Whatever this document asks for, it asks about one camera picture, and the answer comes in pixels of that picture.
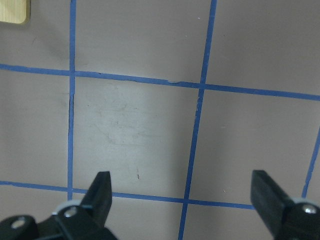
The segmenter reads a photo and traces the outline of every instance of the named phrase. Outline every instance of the screw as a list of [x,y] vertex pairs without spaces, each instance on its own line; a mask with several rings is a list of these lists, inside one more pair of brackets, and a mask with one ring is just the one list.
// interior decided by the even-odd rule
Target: screw
[[20,228],[23,225],[25,225],[25,223],[26,223],[25,217],[21,216],[11,224],[11,228],[13,228],[13,229]]
[[70,207],[67,211],[64,212],[64,216],[66,218],[71,218],[72,216],[76,215],[77,208],[75,206]]
[[302,209],[306,214],[316,214],[317,213],[316,207],[311,204],[303,205]]

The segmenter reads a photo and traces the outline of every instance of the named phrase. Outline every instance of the black mechanical part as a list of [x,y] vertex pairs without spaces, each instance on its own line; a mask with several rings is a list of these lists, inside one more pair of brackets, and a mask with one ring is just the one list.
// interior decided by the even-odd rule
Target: black mechanical part
[[254,170],[251,202],[275,240],[320,240],[320,208],[296,203],[263,170]]
[[117,240],[104,227],[111,203],[110,172],[99,172],[79,206],[38,224],[28,215],[9,217],[0,222],[0,240]]

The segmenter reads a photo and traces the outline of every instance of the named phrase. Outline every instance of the wooden block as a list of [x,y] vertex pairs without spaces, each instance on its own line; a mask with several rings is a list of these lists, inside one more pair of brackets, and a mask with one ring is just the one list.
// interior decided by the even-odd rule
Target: wooden block
[[0,0],[0,22],[26,24],[30,18],[30,0]]

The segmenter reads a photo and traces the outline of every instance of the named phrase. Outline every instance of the blue grid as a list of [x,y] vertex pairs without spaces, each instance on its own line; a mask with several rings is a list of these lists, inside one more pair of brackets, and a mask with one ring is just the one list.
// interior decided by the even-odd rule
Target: blue grid
[[[249,204],[189,199],[191,182],[192,182],[192,175],[193,175],[193,167],[194,167],[194,161],[195,161],[195,155],[196,155],[199,125],[200,125],[200,119],[201,119],[202,104],[203,104],[205,90],[232,92],[232,93],[241,93],[241,94],[251,94],[251,95],[274,96],[274,97],[302,99],[302,100],[310,100],[310,101],[320,101],[320,95],[288,92],[288,91],[277,91],[277,90],[266,90],[266,89],[255,89],[255,88],[207,84],[206,78],[207,78],[207,70],[208,70],[208,65],[209,65],[210,50],[211,50],[211,45],[212,45],[212,36],[213,36],[213,31],[214,31],[216,6],[217,6],[217,0],[211,0],[200,83],[193,83],[193,82],[186,82],[186,81],[172,83],[166,79],[119,75],[119,74],[110,74],[110,73],[100,73],[100,72],[93,72],[93,71],[77,71],[75,68],[77,0],[71,0],[71,2],[70,2],[70,21],[69,21],[69,29],[70,29],[70,31],[69,31],[69,70],[59,70],[59,69],[48,69],[48,68],[37,68],[37,67],[26,67],[26,66],[18,66],[18,65],[0,64],[0,69],[2,69],[2,70],[9,70],[9,71],[13,71],[13,72],[22,72],[22,73],[33,73],[33,74],[56,75],[56,76],[68,76],[69,77],[69,126],[68,126],[69,128],[68,128],[68,157],[67,157],[67,187],[42,185],[42,184],[31,184],[31,183],[13,182],[13,181],[0,181],[0,186],[6,185],[6,186],[19,187],[19,188],[30,188],[30,189],[66,192],[68,200],[72,199],[73,193],[85,194],[87,192],[86,189],[73,188],[74,95],[75,95],[76,77],[111,79],[111,80],[116,80],[116,81],[132,81],[132,82],[145,83],[145,84],[165,85],[165,86],[172,86],[172,87],[198,89],[197,109],[195,112],[195,121],[194,121],[194,126],[193,126],[192,142],[191,142],[191,148],[190,148],[190,156],[189,156],[189,163],[188,163],[188,170],[187,170],[187,178],[186,178],[186,183],[185,183],[184,198],[131,194],[131,193],[121,193],[121,192],[113,192],[112,193],[113,197],[181,203],[182,204],[182,212],[181,212],[180,227],[179,227],[179,234],[178,234],[179,240],[183,239],[187,210],[188,210],[189,204],[200,205],[200,206],[227,207],[227,208],[239,208],[239,209],[253,210],[254,207]],[[305,198],[307,196],[308,187],[309,187],[310,180],[312,178],[312,172],[314,170],[314,166],[315,166],[315,162],[316,162],[316,159],[318,156],[319,148],[320,148],[320,128],[317,133],[316,142],[314,145],[314,149],[313,149],[312,157],[310,160],[307,176],[305,179],[305,185],[303,187],[302,194],[301,194],[301,196],[303,198]]]

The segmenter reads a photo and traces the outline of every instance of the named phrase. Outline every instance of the yellow wooden board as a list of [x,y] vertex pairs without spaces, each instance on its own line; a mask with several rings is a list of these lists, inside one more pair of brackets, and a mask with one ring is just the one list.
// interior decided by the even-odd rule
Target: yellow wooden board
[[26,24],[30,17],[30,0],[0,0],[0,22]]

